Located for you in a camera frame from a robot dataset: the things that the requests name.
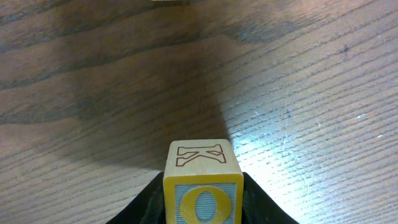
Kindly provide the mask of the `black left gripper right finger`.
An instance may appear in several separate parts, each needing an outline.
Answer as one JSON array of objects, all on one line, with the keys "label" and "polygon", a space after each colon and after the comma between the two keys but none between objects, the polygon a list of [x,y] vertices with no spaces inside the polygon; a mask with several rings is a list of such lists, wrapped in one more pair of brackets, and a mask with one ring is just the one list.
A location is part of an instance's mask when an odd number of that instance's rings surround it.
[{"label": "black left gripper right finger", "polygon": [[281,209],[246,172],[243,188],[242,224],[299,224]]}]

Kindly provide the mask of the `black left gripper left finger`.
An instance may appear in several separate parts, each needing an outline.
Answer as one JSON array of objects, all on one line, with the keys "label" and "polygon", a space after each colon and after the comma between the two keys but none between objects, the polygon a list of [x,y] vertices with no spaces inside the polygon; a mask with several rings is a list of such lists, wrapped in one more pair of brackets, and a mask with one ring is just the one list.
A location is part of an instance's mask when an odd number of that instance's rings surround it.
[{"label": "black left gripper left finger", "polygon": [[106,224],[165,224],[164,172],[154,179],[121,212]]}]

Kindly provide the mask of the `yellow O block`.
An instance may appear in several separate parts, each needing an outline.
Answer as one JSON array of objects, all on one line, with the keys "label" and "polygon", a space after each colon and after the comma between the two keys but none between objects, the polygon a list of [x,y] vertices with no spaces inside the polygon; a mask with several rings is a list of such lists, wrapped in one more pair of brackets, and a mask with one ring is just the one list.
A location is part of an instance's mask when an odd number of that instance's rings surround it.
[{"label": "yellow O block", "polygon": [[167,223],[241,223],[244,177],[227,139],[173,141],[163,187]]}]

